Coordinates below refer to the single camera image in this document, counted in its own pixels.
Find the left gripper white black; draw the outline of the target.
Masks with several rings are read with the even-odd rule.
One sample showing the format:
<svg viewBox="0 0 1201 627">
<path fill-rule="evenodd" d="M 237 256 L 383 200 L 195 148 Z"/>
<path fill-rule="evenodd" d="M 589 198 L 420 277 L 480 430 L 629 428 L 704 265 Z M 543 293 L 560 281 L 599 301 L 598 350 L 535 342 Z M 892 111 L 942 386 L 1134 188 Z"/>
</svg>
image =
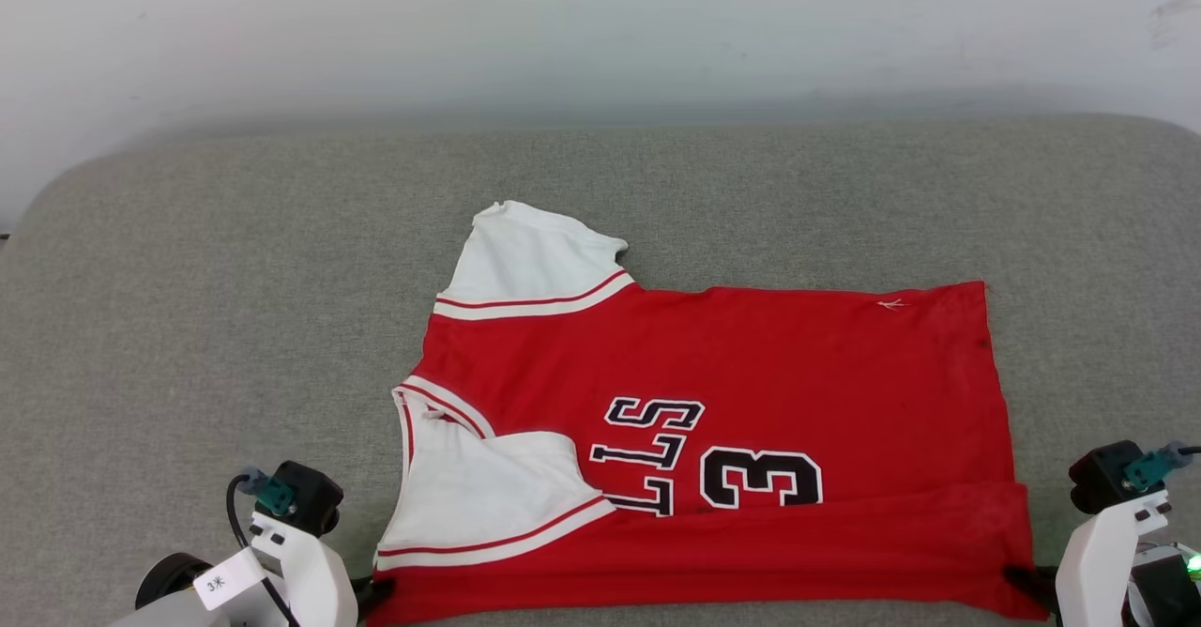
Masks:
<svg viewBox="0 0 1201 627">
<path fill-rule="evenodd" d="M 274 516 L 253 512 L 247 539 L 262 561 L 270 559 L 279 568 L 267 577 L 291 616 L 280 614 L 273 601 L 267 605 L 281 627 L 357 627 L 359 615 L 371 615 L 393 596 L 394 577 L 357 577 L 352 589 L 342 559 L 330 547 Z"/>
</svg>

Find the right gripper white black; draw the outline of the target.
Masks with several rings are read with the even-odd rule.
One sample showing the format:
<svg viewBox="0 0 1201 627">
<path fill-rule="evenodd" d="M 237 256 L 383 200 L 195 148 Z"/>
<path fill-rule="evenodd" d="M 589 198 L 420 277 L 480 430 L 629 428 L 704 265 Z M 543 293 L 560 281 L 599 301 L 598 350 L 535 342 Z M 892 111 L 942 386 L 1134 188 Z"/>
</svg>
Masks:
<svg viewBox="0 0 1201 627">
<path fill-rule="evenodd" d="M 1201 627 L 1201 551 L 1147 539 L 1171 510 L 1166 491 L 1111 506 L 1072 532 L 1059 567 L 1003 575 L 1062 627 Z"/>
</svg>

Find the red white basketball jersey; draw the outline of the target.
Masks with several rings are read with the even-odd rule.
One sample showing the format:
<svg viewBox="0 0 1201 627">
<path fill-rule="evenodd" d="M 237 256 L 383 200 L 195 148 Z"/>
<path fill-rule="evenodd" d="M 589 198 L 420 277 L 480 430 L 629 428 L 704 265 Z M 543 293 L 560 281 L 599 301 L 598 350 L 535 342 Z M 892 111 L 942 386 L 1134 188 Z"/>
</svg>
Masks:
<svg viewBox="0 0 1201 627">
<path fill-rule="evenodd" d="M 644 288 L 622 239 L 478 213 L 394 388 L 369 627 L 661 603 L 1048 615 L 985 285 Z"/>
</svg>

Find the white paper label tag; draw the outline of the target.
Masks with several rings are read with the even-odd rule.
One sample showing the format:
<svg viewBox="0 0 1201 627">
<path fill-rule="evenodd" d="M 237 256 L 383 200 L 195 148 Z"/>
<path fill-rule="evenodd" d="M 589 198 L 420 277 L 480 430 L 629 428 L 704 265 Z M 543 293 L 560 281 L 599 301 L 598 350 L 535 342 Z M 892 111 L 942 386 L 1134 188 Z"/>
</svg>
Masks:
<svg viewBox="0 0 1201 627">
<path fill-rule="evenodd" d="M 253 547 L 243 547 L 231 559 L 202 572 L 192 585 L 202 605 L 211 613 L 250 589 L 261 589 L 265 578 L 265 567 L 259 563 Z"/>
</svg>

